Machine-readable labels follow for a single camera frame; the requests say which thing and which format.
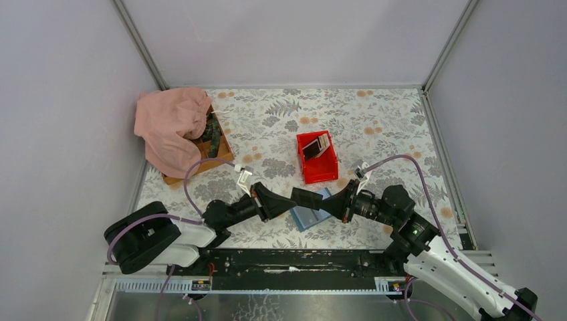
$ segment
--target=pink cloth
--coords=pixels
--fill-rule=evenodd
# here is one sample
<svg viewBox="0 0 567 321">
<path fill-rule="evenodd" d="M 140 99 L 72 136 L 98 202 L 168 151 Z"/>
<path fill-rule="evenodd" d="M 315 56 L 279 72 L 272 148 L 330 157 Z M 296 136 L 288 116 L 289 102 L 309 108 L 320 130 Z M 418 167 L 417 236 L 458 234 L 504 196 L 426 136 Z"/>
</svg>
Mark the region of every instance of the pink cloth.
<svg viewBox="0 0 567 321">
<path fill-rule="evenodd" d="M 169 177 L 185 177 L 187 169 L 201 159 L 197 146 L 187 139 L 203 134 L 212 101 L 200 88 L 141 94 L 134 133 L 146 141 L 148 162 Z"/>
</svg>

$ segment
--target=white wall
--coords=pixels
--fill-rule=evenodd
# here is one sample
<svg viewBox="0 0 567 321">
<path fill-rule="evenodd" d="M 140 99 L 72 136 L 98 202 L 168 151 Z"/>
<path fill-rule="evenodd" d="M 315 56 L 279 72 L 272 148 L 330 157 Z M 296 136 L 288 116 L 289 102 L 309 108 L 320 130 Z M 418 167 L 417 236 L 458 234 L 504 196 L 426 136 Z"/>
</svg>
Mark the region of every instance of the white wall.
<svg viewBox="0 0 567 321">
<path fill-rule="evenodd" d="M 111 2 L 0 4 L 0 320 L 84 320 L 154 82 Z"/>
<path fill-rule="evenodd" d="M 467 0 L 125 0 L 170 86 L 422 84 Z"/>
<path fill-rule="evenodd" d="M 479 245 L 564 320 L 567 2 L 482 1 L 431 90 Z"/>
</svg>

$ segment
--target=floral tablecloth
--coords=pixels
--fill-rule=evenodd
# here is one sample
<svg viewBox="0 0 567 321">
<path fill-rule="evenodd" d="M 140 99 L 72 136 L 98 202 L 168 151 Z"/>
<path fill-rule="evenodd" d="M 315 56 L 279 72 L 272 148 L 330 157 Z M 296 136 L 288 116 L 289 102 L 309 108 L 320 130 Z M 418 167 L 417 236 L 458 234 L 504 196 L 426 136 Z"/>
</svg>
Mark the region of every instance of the floral tablecloth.
<svg viewBox="0 0 567 321">
<path fill-rule="evenodd" d="M 289 197 L 293 187 L 337 193 L 354 178 L 356 165 L 373 164 L 394 154 L 415 157 L 426 175 L 443 229 L 461 247 L 441 167 L 416 89 L 238 89 L 208 90 L 213 107 L 235 155 L 235 163 L 254 169 L 249 183 L 261 181 Z M 339 179 L 305 185 L 297 155 L 296 135 L 329 130 L 339 160 Z M 237 173 L 220 166 L 189 182 L 189 193 L 203 211 L 209 201 L 235 201 L 242 195 Z M 433 222 L 417 172 L 398 159 L 376 169 L 365 189 L 382 194 L 389 185 L 403 184 L 417 203 L 416 212 Z M 183 186 L 166 185 L 150 166 L 138 208 L 162 201 L 170 213 L 196 219 Z M 233 235 L 221 247 L 384 249 L 391 242 L 389 226 L 354 216 L 349 224 L 328 219 L 299 232 L 289 212 L 267 223 L 253 217 L 229 228 Z"/>
</svg>

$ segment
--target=purple cable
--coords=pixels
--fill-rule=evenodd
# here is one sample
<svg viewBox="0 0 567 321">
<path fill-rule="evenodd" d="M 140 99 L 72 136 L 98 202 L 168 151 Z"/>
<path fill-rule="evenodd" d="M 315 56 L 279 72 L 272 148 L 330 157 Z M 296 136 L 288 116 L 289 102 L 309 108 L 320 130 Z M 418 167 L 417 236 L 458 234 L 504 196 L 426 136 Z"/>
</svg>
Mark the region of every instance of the purple cable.
<svg viewBox="0 0 567 321">
<path fill-rule="evenodd" d="M 122 236 L 124 236 L 124 234 L 128 233 L 131 229 L 133 229 L 134 227 L 144 223 L 145 221 L 149 221 L 151 219 L 162 219 L 162 218 L 176 219 L 176 220 L 182 221 L 183 223 L 188 223 L 188 224 L 193 224 L 193 225 L 202 225 L 203 224 L 203 222 L 193 221 L 191 219 L 184 219 L 182 217 L 170 215 L 170 214 L 152 214 L 152 215 L 148 215 L 146 217 L 143 217 L 143 218 L 135 221 L 134 223 L 128 225 L 126 228 L 124 228 L 122 231 L 120 231 L 116 235 L 116 237 L 114 237 L 114 239 L 112 239 L 112 242 L 110 242 L 110 245 L 108 246 L 108 251 L 106 251 L 106 259 L 108 260 L 108 263 L 110 263 L 112 265 L 118 265 L 118 262 L 114 261 L 114 259 L 112 259 L 112 249 L 114 249 L 116 242 L 118 242 L 118 240 Z"/>
<path fill-rule="evenodd" d="M 156 304 L 156 312 L 154 314 L 154 320 L 155 321 L 159 320 L 159 308 L 160 308 L 161 302 L 163 300 L 163 292 L 165 291 L 165 287 L 167 286 L 169 279 L 171 279 L 171 276 L 173 275 L 174 270 L 175 270 L 175 264 L 171 266 L 171 269 L 169 270 L 169 274 L 167 275 L 167 279 L 165 279 L 165 282 L 163 282 L 163 286 L 161 287 L 160 297 L 158 299 L 158 303 Z"/>
<path fill-rule="evenodd" d="M 409 287 L 413 284 L 413 282 L 416 280 L 416 278 L 412 278 L 411 280 L 409 280 L 409 282 L 406 284 L 406 289 L 404 290 L 404 302 L 406 304 L 406 307 L 408 309 L 408 313 L 409 315 L 413 318 L 413 320 L 418 321 L 417 317 L 413 314 L 413 312 L 411 311 L 410 307 L 409 307 L 409 302 L 410 300 L 408 299 L 408 289 Z M 451 313 L 449 313 L 449 311 L 447 311 L 447 309 L 445 309 L 444 307 L 435 304 L 433 302 L 430 301 L 425 301 L 425 300 L 420 300 L 420 299 L 411 299 L 411 302 L 417 302 L 417 303 L 422 303 L 422 304 L 426 304 L 428 306 L 432 306 L 436 309 L 438 309 L 439 311 L 442 311 L 443 313 L 445 313 L 446 315 L 448 315 L 448 317 L 452 320 L 452 321 L 456 321 L 456 319 L 451 315 Z"/>
<path fill-rule="evenodd" d="M 425 178 L 423 176 L 423 171 L 421 171 L 421 167 L 419 167 L 419 164 L 417 163 L 417 161 L 408 155 L 394 155 L 391 157 L 388 157 L 384 160 L 381 160 L 379 162 L 377 162 L 376 164 L 367 167 L 366 169 L 363 170 L 363 174 L 367 173 L 369 171 L 372 171 L 373 169 L 382 166 L 383 164 L 389 162 L 389 161 L 393 161 L 394 159 L 397 158 L 405 158 L 405 159 L 409 159 L 414 165 L 415 168 L 417 169 L 417 173 L 419 174 L 419 178 L 421 180 L 421 184 L 423 185 L 423 190 L 425 192 L 425 197 L 427 198 L 427 202 L 429 204 L 429 209 L 431 210 L 431 213 L 433 214 L 433 219 L 435 220 L 435 224 L 437 225 L 437 227 L 439 228 L 439 231 L 441 232 L 441 238 L 443 239 L 443 243 L 445 243 L 445 246 L 447 246 L 447 249 L 449 250 L 449 252 L 451 253 L 451 255 L 453 255 L 453 258 L 457 259 L 459 256 L 457 255 L 457 252 L 455 252 L 455 249 L 453 249 L 453 247 L 451 246 L 451 244 L 449 243 L 449 239 L 447 239 L 447 236 L 445 235 L 445 232 L 443 231 L 443 227 L 441 226 L 441 222 L 439 221 L 439 218 L 437 217 L 437 214 L 435 212 L 435 208 L 433 206 L 433 202 L 431 200 L 431 196 L 429 195 L 429 191 L 427 190 L 427 184 L 425 184 Z M 481 280 L 482 282 L 484 282 L 486 285 L 488 285 L 490 288 L 492 288 L 494 291 L 498 292 L 498 293 L 502 293 L 503 290 L 499 287 L 497 287 L 496 285 L 494 285 L 492 282 L 490 282 L 487 278 L 483 277 L 482 275 L 480 275 L 478 272 L 476 272 L 472 267 L 468 266 L 465 262 L 463 262 L 463 260 L 458 260 L 459 263 L 463 266 L 463 268 L 465 268 L 465 270 L 467 270 L 468 272 L 470 272 L 472 275 L 474 275 L 475 277 L 477 277 L 479 280 Z M 525 305 L 519 303 L 516 299 L 514 299 L 511 295 L 509 295 L 508 293 L 503 294 L 504 298 L 507 298 L 508 300 L 510 300 L 512 303 L 514 303 L 516 306 L 519 306 L 523 311 L 525 311 L 527 314 L 529 314 L 532 318 L 534 318 L 537 321 L 542 321 L 542 319 L 537 316 L 533 311 L 531 311 L 530 309 L 528 309 Z"/>
<path fill-rule="evenodd" d="M 201 306 L 193 298 L 187 297 L 189 302 L 197 307 L 197 313 L 199 313 L 199 321 L 203 321 L 203 312 L 201 311 Z"/>
<path fill-rule="evenodd" d="M 222 163 L 225 163 L 227 165 L 231 165 L 232 167 L 234 167 L 234 164 L 229 162 L 228 160 L 224 160 L 222 158 L 205 158 L 205 159 L 201 159 L 200 161 L 196 162 L 195 164 L 191 165 L 191 167 L 189 167 L 189 169 L 187 170 L 187 172 L 185 173 L 185 178 L 183 179 L 183 190 L 185 191 L 185 196 L 187 196 L 187 200 L 191 203 L 191 205 L 193 206 L 193 208 L 197 211 L 197 213 L 199 214 L 199 217 L 203 218 L 203 212 L 201 212 L 201 210 L 197 207 L 197 205 L 193 202 L 193 200 L 191 199 L 191 196 L 189 196 L 189 192 L 187 191 L 187 181 L 189 180 L 189 173 L 191 173 L 191 171 L 199 164 L 204 163 L 204 162 L 209 162 L 209 161 L 219 161 Z"/>
</svg>

